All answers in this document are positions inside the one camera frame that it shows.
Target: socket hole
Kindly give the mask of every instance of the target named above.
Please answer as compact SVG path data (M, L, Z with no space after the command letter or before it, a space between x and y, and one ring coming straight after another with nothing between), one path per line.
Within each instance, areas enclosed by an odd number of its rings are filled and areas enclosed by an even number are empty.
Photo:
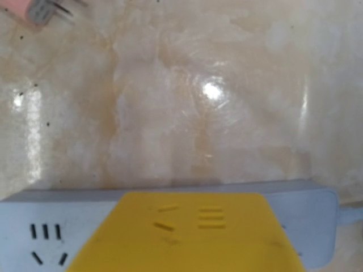
M31 224L30 225L30 233L32 235L32 238L35 240L36 239L36 229L35 229L35 225Z
M38 263L38 265L42 265L43 264L43 261L38 256L38 254L36 254L35 252L32 252L32 256L33 256L34 260Z
M59 224L56 224L56 235L57 235L57 240L62 240L61 226L59 226Z
M49 239L48 226L46 224L43 224L43 235L44 239Z
M68 257L68 254L67 254L67 253L63 253L63 255L62 255L61 259L59 260L59 265L60 265L60 266L63 266L63 265L64 265L64 263L65 263L65 262L66 262L66 260L67 260L67 257Z

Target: white power strip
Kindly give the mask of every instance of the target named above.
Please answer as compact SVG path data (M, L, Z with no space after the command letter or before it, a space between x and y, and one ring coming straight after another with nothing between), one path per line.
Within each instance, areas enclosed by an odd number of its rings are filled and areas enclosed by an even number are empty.
M307 269L326 265L334 254L338 198L333 190L311 181L156 190L262 193ZM82 245L127 192L21 192L0 202L0 271L65 271Z

